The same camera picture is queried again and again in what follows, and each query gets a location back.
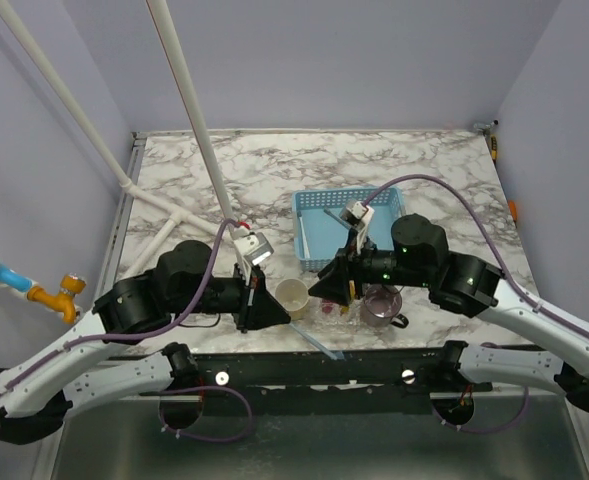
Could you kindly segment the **yellow mug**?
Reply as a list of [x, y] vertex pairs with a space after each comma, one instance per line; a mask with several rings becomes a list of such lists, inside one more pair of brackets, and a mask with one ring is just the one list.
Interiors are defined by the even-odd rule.
[[309, 304], [308, 288], [299, 279], [285, 279], [275, 289], [274, 297], [287, 311], [292, 321], [304, 317]]

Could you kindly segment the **blue plastic basket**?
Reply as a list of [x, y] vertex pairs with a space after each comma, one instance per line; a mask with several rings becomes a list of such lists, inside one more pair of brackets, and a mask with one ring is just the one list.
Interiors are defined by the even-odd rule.
[[[292, 194], [291, 206], [295, 227], [294, 249], [303, 271], [318, 272], [345, 245], [348, 229], [331, 219], [324, 212], [330, 209], [340, 216], [350, 199], [365, 200], [375, 187], [351, 187], [321, 190], [299, 190]], [[391, 187], [380, 193], [372, 202], [375, 213], [369, 226], [369, 238], [379, 249], [391, 250], [391, 226], [406, 213], [402, 191]], [[297, 212], [302, 211], [310, 256], [304, 258]]]

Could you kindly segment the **purple mug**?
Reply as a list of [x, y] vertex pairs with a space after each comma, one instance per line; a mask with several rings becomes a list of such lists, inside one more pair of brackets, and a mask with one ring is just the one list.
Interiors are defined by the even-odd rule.
[[401, 312], [402, 306], [403, 299], [398, 288], [390, 285], [371, 285], [361, 301], [360, 320], [372, 328], [392, 326], [405, 329], [409, 326], [409, 320]]

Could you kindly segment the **light blue toothbrush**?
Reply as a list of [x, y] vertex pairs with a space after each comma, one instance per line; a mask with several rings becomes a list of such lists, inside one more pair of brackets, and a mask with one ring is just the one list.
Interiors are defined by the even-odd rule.
[[290, 328], [293, 331], [295, 331], [299, 336], [301, 336], [307, 343], [309, 343], [310, 345], [312, 345], [319, 352], [323, 353], [330, 360], [332, 360], [332, 361], [343, 361], [345, 359], [344, 354], [343, 354], [342, 351], [332, 351], [332, 350], [330, 350], [325, 345], [323, 345], [320, 341], [318, 341], [317, 339], [315, 339], [313, 336], [311, 336], [309, 333], [305, 332], [303, 329], [301, 329], [299, 326], [297, 326], [294, 323], [290, 323], [289, 326], [290, 326]]

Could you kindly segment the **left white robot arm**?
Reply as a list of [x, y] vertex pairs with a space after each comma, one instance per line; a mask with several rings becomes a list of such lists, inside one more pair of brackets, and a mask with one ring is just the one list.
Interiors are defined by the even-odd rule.
[[289, 323], [259, 266], [249, 277], [236, 267], [232, 276], [217, 278], [211, 274], [215, 252], [200, 241], [179, 243], [154, 268], [115, 283], [43, 351], [14, 368], [0, 368], [0, 441], [29, 444], [102, 404], [140, 393], [183, 395], [201, 385], [194, 357], [176, 342], [131, 364], [96, 367], [185, 315], [230, 314], [243, 333]]

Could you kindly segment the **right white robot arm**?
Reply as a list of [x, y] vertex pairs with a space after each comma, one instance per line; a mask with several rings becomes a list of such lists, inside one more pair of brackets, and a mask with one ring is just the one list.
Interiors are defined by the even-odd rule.
[[440, 309], [509, 330], [534, 344], [512, 350], [460, 343], [434, 379], [454, 392], [468, 382], [507, 383], [563, 395], [589, 413], [589, 322], [544, 301], [485, 260], [450, 250], [445, 230], [411, 214], [391, 227], [390, 250], [359, 247], [356, 233], [319, 273], [312, 297], [347, 306], [362, 287], [424, 288]]

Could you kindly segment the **white stick in basket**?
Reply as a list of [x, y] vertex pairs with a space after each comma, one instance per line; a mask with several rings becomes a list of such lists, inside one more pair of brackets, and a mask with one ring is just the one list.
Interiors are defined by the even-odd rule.
[[305, 225], [304, 225], [304, 221], [303, 221], [303, 217], [302, 217], [302, 211], [297, 212], [297, 218], [298, 218], [298, 224], [300, 227], [300, 237], [301, 237], [304, 258], [308, 259], [310, 256], [310, 252], [309, 252], [309, 246], [308, 246], [307, 237], [306, 237]]

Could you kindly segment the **yellow tool at corner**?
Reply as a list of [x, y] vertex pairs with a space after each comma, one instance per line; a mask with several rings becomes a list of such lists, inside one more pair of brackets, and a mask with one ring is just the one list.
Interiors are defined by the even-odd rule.
[[492, 161], [496, 163], [498, 160], [498, 140], [495, 135], [489, 136], [489, 149]]

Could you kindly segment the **toy faucet blue orange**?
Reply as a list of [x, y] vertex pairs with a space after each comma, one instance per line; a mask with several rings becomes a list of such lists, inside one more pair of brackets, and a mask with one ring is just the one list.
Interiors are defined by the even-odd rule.
[[0, 261], [0, 288], [11, 291], [18, 298], [42, 305], [55, 312], [67, 324], [75, 323], [83, 314], [83, 309], [76, 304], [75, 298], [85, 287], [86, 282], [82, 277], [68, 273], [61, 279], [59, 290], [48, 293], [41, 284]]

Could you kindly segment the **black mounting rail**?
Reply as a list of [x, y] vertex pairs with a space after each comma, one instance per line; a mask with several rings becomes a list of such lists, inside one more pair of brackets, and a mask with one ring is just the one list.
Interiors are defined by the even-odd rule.
[[354, 350], [333, 360], [320, 352], [193, 354], [162, 349], [170, 388], [194, 387], [207, 416], [428, 414], [433, 393], [460, 394], [462, 342], [439, 348]]

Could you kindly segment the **orange clamp on wall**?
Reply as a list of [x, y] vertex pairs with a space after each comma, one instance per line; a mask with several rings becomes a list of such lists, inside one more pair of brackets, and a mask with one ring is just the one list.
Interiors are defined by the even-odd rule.
[[517, 210], [516, 203], [512, 200], [509, 200], [508, 207], [509, 207], [510, 214], [512, 216], [513, 221], [517, 222], [518, 221], [518, 210]]

